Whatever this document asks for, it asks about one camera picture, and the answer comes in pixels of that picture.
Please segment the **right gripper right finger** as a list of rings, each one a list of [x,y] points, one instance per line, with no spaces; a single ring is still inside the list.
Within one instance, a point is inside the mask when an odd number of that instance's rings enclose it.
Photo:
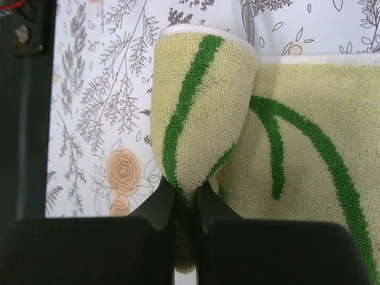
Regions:
[[[341,225],[252,220],[209,186],[198,188],[198,284],[369,284],[359,247]]]

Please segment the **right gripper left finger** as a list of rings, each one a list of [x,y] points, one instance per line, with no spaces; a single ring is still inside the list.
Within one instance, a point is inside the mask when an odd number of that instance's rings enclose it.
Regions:
[[[19,220],[1,240],[1,283],[172,284],[174,203],[162,179],[126,217]]]

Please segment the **green patterned towel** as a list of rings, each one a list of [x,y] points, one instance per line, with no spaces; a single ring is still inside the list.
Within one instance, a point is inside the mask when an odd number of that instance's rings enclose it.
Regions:
[[[259,57],[203,24],[164,28],[154,48],[150,128],[174,187],[176,269],[195,268],[195,191],[244,218],[331,221],[379,283],[379,55]]]

